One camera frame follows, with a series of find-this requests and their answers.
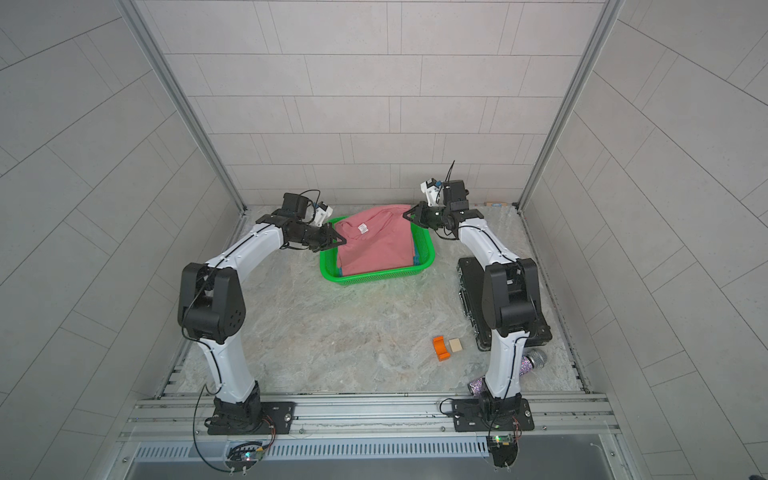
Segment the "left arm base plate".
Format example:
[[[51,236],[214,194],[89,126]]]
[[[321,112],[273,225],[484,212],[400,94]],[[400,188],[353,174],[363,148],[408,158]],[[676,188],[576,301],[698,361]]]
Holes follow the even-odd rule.
[[[295,402],[227,403],[214,400],[214,413],[204,425],[209,435],[288,434]]]

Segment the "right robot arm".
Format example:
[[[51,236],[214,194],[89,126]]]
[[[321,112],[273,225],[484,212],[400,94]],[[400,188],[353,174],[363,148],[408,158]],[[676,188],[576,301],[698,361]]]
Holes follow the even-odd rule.
[[[430,179],[420,189],[426,199],[403,218],[422,228],[450,232],[483,269],[481,307],[491,332],[491,357],[474,402],[482,424],[495,430],[497,422],[524,413],[520,370],[526,341],[541,313],[537,266],[506,248],[483,215],[469,207],[462,181]]]

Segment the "pink t-shirt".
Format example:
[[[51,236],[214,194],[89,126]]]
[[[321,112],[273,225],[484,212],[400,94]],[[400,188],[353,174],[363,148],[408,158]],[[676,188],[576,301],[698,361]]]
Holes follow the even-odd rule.
[[[377,206],[335,223],[346,243],[338,248],[342,276],[354,276],[415,265],[411,223],[403,217],[409,205]]]

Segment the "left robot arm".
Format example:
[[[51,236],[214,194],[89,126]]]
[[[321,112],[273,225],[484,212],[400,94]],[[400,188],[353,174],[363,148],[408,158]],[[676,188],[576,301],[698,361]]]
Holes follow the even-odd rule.
[[[280,208],[261,216],[223,253],[183,268],[178,323],[182,336],[200,347],[212,374],[210,433],[252,431],[265,418],[260,388],[247,367],[240,338],[247,316],[242,281],[276,251],[322,252],[344,245],[344,237],[328,223],[332,212],[304,192],[286,193]]]

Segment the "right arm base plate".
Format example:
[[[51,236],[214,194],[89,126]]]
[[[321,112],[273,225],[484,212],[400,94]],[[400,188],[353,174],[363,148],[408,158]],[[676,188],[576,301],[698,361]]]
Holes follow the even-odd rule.
[[[535,429],[528,401],[521,395],[498,400],[491,397],[451,401],[447,416],[456,432],[511,432]]]

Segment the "green plastic basket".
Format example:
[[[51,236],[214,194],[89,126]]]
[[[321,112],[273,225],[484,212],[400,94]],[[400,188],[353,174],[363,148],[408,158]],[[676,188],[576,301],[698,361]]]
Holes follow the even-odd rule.
[[[430,232],[427,229],[411,225],[411,234],[414,243],[414,251],[418,251],[420,255],[421,264],[418,266],[413,265],[358,275],[342,275],[341,268],[337,265],[337,248],[334,248],[319,253],[320,272],[326,280],[342,286],[419,275],[434,263],[436,259],[436,251]]]

